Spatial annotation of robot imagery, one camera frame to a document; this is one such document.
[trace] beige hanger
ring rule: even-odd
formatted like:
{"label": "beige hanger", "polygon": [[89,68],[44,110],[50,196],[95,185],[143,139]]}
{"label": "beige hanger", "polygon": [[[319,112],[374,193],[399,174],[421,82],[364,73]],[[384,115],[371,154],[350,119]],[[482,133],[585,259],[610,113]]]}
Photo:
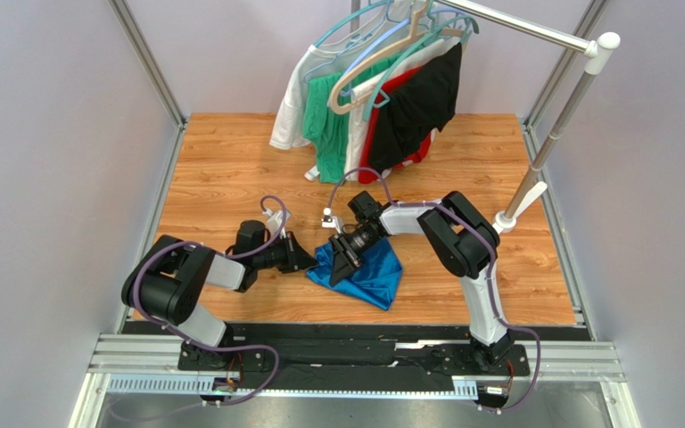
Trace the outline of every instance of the beige hanger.
{"label": "beige hanger", "polygon": [[[404,49],[409,45],[415,44],[420,38],[422,38],[423,35],[427,34],[427,31],[418,32],[419,21],[422,19],[423,16],[425,16],[425,13],[427,12],[427,7],[429,6],[429,2],[424,3],[425,5],[423,7],[411,13],[409,34],[406,37],[372,54],[364,61],[362,61],[359,65],[354,67],[350,73],[340,77],[340,79],[337,80],[337,83],[334,84],[334,87],[332,88],[332,92],[329,94],[329,108],[332,109],[332,111],[334,111],[337,114],[345,114],[348,111],[353,110],[356,106],[365,103],[366,97],[362,96],[360,100],[357,100],[355,104],[347,103],[345,105],[340,105],[337,102],[337,95],[340,94],[340,91],[342,91],[349,83],[351,83],[353,79],[355,79],[359,74],[364,72],[364,70],[368,69],[380,60],[387,58],[392,54],[395,54],[401,49]],[[461,37],[463,34],[464,31],[461,29],[443,29],[441,31],[442,36]]]}

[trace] clothes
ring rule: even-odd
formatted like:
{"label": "clothes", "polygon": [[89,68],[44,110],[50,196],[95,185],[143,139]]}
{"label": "clothes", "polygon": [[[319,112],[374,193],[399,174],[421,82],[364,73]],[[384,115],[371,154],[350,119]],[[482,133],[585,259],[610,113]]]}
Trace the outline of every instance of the clothes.
{"label": "clothes", "polygon": [[[388,16],[394,21],[402,21],[409,16],[410,6],[411,2],[409,0],[393,0]],[[314,77],[345,71],[367,46],[371,45],[384,32],[398,23],[387,20],[383,23],[385,13],[386,8],[380,8],[377,15],[363,24],[356,33],[348,35],[339,42],[325,44],[320,47],[309,46],[306,53],[295,66],[287,83],[285,97],[279,105],[269,144],[283,150],[309,144],[309,141],[302,137],[303,112],[305,111],[306,99],[308,97],[308,85],[305,82]],[[374,33],[368,39],[357,41],[357,37],[366,35],[372,30]],[[396,31],[395,34],[384,41],[384,45],[389,45],[395,40],[403,38],[405,34],[408,34],[408,28]],[[351,47],[349,51],[341,53],[347,48],[348,44],[354,42],[357,43],[355,46]],[[304,80],[308,71],[333,59],[332,63],[312,71]]]}
{"label": "clothes", "polygon": [[[397,90],[399,87],[403,86],[410,78],[412,78],[414,75],[418,73],[418,71],[421,70],[419,69],[412,69],[409,71],[406,71],[405,73],[401,74],[397,78],[391,78],[390,80],[384,82],[384,85],[382,86],[382,89],[386,94],[391,94],[393,91]],[[383,100],[384,98],[382,95],[378,95],[376,98],[376,102],[379,103]],[[372,114],[371,117],[369,118],[368,122],[368,132],[367,132],[367,139],[364,143],[363,150],[361,151],[361,161],[360,161],[360,166],[362,167],[370,167],[372,166],[369,164],[369,153],[371,152],[371,146],[372,143],[374,142],[374,134],[375,134],[375,128],[376,128],[376,123],[378,121],[378,116],[379,116],[379,109],[372,109]],[[405,160],[403,160],[402,163],[399,163],[398,165],[395,165],[396,167],[402,167],[403,163],[408,162],[410,163],[419,163],[422,161],[422,159],[427,155],[427,152],[430,150],[430,145],[432,144],[432,139],[434,137],[434,133],[428,135],[420,144],[419,149],[415,152],[409,155]],[[376,181],[376,175],[374,173],[371,173],[369,171],[360,171],[359,172],[359,183],[362,185],[368,185],[369,183]]]}
{"label": "clothes", "polygon": [[392,91],[379,109],[368,163],[377,171],[391,168],[416,152],[433,128],[456,114],[461,45],[425,64],[403,86]]}
{"label": "clothes", "polygon": [[361,299],[383,310],[389,309],[395,300],[403,266],[387,239],[364,252],[363,266],[334,287],[329,285],[332,275],[332,244],[326,243],[316,248],[316,260],[318,267],[306,271],[306,276],[314,283]]}
{"label": "clothes", "polygon": [[[403,60],[390,75],[390,79],[397,78],[408,70],[425,65],[428,61],[437,56],[448,52],[451,47],[458,43],[457,38],[449,40],[438,39],[436,42],[425,47],[421,51],[415,52],[408,58]],[[357,85],[353,88],[351,93],[351,103],[355,103],[362,96],[368,98],[372,90],[379,81],[384,77],[384,72],[370,78],[366,82]],[[364,110],[366,109],[366,102],[354,108],[350,112],[348,119],[348,148],[345,151],[345,171],[356,168],[361,164],[361,155],[364,151],[364,143],[367,140],[369,124],[364,121]],[[354,172],[347,177],[348,181],[359,181],[359,173]]]}
{"label": "clothes", "polygon": [[[361,72],[351,82],[356,86],[387,70],[398,60],[395,54]],[[309,97],[303,115],[303,138],[316,146],[318,181],[337,183],[345,171],[345,151],[348,147],[348,113],[337,114],[327,107],[329,95],[343,72],[314,78],[309,82]],[[340,104],[347,103],[349,96],[338,96]]]}

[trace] wood grain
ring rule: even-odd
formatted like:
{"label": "wood grain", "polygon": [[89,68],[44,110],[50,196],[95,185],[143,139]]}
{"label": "wood grain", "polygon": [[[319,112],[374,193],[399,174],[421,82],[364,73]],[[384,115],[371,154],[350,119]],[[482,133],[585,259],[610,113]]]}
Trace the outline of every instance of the wood grain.
{"label": "wood grain", "polygon": [[[331,185],[303,172],[315,163],[313,147],[270,147],[273,115],[195,114],[186,131],[158,234],[224,250],[239,224],[263,219],[264,194],[281,197],[292,212],[288,229],[309,252],[325,243],[320,226]],[[516,117],[457,116],[437,136],[426,160],[388,177],[394,198],[422,201],[460,190],[487,218],[505,208],[527,165]],[[361,190],[383,201],[378,183],[349,183],[337,193],[335,214],[349,222],[347,201]],[[245,294],[206,287],[200,302],[226,320],[463,324],[466,306],[456,277],[442,267],[423,236],[391,238],[404,275],[388,311],[313,284],[302,273],[261,271]],[[518,324],[574,324],[574,314],[540,202],[514,233],[501,237],[499,288],[508,320]]]}

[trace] white wall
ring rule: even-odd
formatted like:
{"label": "white wall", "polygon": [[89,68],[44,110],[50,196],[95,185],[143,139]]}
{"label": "white wall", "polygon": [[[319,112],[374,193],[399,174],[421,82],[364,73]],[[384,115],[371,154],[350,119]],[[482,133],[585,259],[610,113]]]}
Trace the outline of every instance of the white wall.
{"label": "white wall", "polygon": [[176,129],[105,1],[0,0],[0,426],[66,426]]}
{"label": "white wall", "polygon": [[623,46],[548,172],[590,320],[616,342],[642,423],[685,426],[685,2],[613,0],[596,34],[608,30]]}
{"label": "white wall", "polygon": [[[276,112],[308,46],[350,13],[350,0],[128,0],[186,114]],[[574,31],[588,0],[484,4]],[[459,112],[526,115],[561,49],[479,20],[462,67]]]}

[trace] gray floor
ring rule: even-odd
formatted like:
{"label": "gray floor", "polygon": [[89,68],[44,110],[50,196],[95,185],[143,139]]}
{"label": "gray floor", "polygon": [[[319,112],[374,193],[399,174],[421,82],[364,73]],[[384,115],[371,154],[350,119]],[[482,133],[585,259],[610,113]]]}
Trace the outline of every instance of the gray floor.
{"label": "gray floor", "polygon": [[[517,394],[524,384],[516,385]],[[111,395],[116,414],[146,417],[197,402],[192,396]],[[368,428],[368,427],[578,427],[603,428],[609,422],[598,383],[543,383],[524,407],[502,416],[478,412],[474,403],[428,399],[256,398],[222,409],[198,407],[146,424],[130,424],[103,412],[101,427],[204,426],[228,428]]]}

